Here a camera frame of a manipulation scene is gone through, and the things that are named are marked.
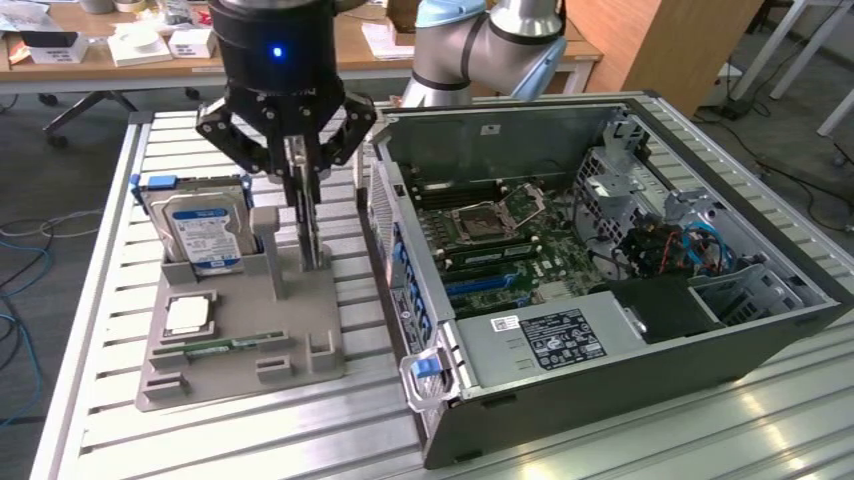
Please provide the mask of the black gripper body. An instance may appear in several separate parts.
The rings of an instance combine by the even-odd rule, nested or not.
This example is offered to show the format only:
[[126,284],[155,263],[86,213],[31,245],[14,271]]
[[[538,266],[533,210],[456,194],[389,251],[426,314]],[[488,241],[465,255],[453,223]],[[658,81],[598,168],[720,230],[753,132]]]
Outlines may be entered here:
[[333,2],[213,2],[227,75],[226,105],[259,132],[265,110],[286,135],[323,129],[343,99],[337,69]]

